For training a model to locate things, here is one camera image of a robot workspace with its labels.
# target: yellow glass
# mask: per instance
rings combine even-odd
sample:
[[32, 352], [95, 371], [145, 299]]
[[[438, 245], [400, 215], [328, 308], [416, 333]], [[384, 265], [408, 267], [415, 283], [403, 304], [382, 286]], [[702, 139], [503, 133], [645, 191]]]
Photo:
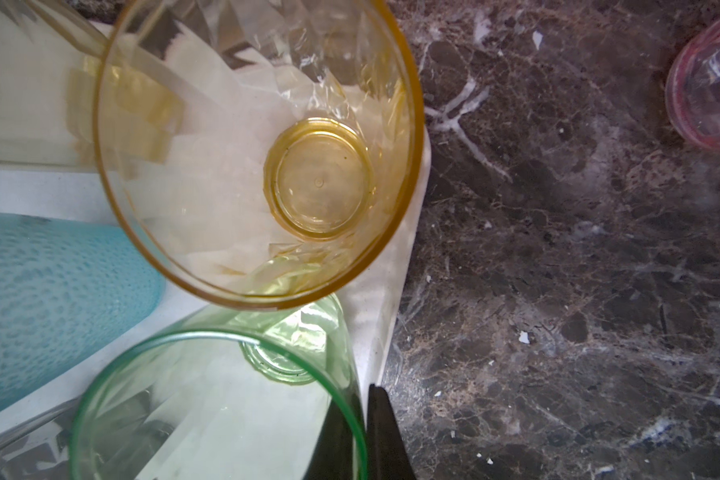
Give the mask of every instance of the yellow glass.
[[0, 0], [0, 168], [93, 170], [105, 36], [58, 0]]
[[184, 289], [298, 306], [362, 272], [399, 225], [424, 118], [382, 1], [135, 0], [103, 62], [107, 196]]

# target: marble countertop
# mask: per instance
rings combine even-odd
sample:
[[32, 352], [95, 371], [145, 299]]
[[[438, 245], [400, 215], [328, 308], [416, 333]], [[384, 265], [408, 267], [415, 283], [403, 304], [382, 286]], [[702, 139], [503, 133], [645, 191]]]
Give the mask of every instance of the marble countertop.
[[418, 478], [720, 478], [720, 153], [663, 106], [720, 0], [390, 6], [433, 147], [384, 375]]

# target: glassware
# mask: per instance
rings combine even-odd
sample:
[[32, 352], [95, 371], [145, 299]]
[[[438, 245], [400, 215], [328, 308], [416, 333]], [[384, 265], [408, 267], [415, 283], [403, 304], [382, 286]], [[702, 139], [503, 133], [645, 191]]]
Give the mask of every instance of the glassware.
[[63, 2], [0, 0], [0, 168], [94, 168], [86, 59], [105, 45]]
[[335, 295], [208, 306], [128, 350], [81, 401], [72, 480], [365, 479], [357, 374]]
[[685, 139], [720, 149], [720, 19], [677, 56], [666, 82], [666, 109]]
[[142, 321], [164, 285], [120, 228], [0, 214], [0, 410]]
[[0, 480], [65, 480], [67, 445], [79, 399], [69, 400], [0, 434]]
[[390, 240], [418, 177], [422, 93], [382, 0], [137, 0], [96, 92], [121, 225], [224, 306], [337, 290]]

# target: countertop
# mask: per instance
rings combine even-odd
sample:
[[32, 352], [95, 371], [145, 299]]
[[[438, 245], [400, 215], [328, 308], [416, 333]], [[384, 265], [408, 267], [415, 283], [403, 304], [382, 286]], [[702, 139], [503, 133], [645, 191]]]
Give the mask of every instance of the countertop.
[[390, 6], [433, 148], [384, 375], [418, 478], [720, 478], [720, 153], [663, 106], [720, 0]]

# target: clear glass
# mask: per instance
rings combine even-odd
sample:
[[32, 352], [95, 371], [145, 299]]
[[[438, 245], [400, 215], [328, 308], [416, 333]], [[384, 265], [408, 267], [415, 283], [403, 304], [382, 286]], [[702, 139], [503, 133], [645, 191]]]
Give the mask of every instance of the clear glass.
[[302, 305], [363, 271], [399, 225], [423, 105], [380, 0], [137, 0], [104, 63], [105, 190], [186, 290], [237, 308]]
[[208, 306], [86, 392], [73, 480], [365, 479], [363, 416], [335, 295], [297, 310]]
[[0, 410], [142, 321], [164, 287], [121, 228], [0, 214]]
[[63, 2], [0, 0], [0, 168], [94, 170], [86, 64], [105, 46]]
[[720, 19], [677, 56], [666, 82], [666, 109], [688, 141], [720, 149]]
[[77, 399], [0, 434], [0, 480], [62, 480]]

